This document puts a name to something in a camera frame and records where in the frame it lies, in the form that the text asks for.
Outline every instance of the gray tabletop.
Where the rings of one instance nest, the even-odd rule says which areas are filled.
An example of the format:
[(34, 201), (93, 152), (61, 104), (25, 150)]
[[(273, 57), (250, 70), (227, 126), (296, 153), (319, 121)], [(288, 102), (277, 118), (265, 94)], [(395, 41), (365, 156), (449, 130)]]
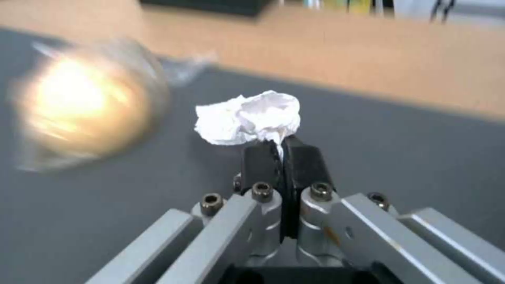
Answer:
[[(29, 70), (31, 42), (0, 29), (0, 91)], [(433, 207), (505, 249), (505, 126), (209, 68), (173, 91), (156, 133), (113, 158), (56, 173), (15, 169), (18, 141), (0, 102), (0, 283), (82, 283), (169, 208), (231, 194), (241, 147), (193, 131), (194, 106), (273, 89), (301, 104), (298, 136), (321, 148), (339, 193), (380, 191), (400, 212)]]

